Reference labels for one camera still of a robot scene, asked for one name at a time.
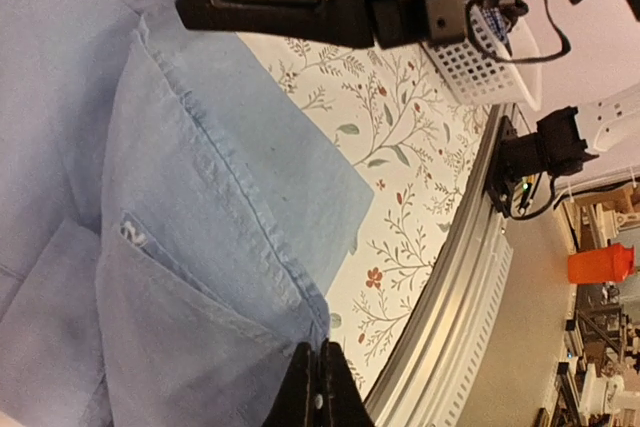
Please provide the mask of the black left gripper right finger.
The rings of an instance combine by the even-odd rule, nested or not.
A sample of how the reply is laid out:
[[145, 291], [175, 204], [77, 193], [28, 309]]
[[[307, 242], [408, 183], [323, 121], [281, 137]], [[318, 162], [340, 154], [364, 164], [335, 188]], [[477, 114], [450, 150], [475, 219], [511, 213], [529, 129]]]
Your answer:
[[319, 356], [319, 425], [329, 427], [373, 427], [338, 343], [325, 341]]

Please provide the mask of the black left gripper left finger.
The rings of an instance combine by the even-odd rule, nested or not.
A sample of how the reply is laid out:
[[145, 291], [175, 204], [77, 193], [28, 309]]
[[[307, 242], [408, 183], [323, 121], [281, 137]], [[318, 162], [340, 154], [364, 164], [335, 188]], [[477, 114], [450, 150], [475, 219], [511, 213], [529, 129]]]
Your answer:
[[317, 355], [306, 342], [297, 345], [263, 427], [312, 427], [320, 420]]

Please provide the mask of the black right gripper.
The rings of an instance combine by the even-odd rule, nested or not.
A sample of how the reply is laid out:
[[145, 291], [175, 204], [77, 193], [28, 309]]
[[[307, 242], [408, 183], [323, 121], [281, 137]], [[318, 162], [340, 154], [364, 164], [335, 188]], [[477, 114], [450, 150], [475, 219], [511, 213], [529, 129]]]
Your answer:
[[[342, 47], [371, 47], [365, 0], [176, 0], [185, 28], [299, 38]], [[464, 0], [371, 0], [381, 47], [458, 43], [467, 34]]]

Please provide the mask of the light blue long sleeve shirt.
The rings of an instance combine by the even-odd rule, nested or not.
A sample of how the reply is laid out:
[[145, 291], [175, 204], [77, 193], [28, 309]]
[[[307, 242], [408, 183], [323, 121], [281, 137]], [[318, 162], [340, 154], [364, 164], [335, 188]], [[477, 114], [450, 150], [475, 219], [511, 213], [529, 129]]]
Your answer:
[[1, 0], [1, 411], [262, 426], [371, 188], [173, 0]]

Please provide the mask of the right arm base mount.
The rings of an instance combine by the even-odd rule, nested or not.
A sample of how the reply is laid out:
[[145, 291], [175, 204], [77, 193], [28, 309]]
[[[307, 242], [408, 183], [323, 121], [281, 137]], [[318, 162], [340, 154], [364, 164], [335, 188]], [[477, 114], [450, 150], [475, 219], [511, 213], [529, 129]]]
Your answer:
[[579, 133], [578, 112], [575, 106], [556, 110], [537, 122], [535, 132], [523, 136], [517, 134], [509, 117], [500, 118], [484, 184], [497, 213], [510, 218], [518, 184], [526, 177], [547, 174], [547, 203], [518, 219], [526, 221], [541, 215], [553, 204], [556, 180], [581, 172], [585, 163], [597, 158], [588, 152], [587, 141]]

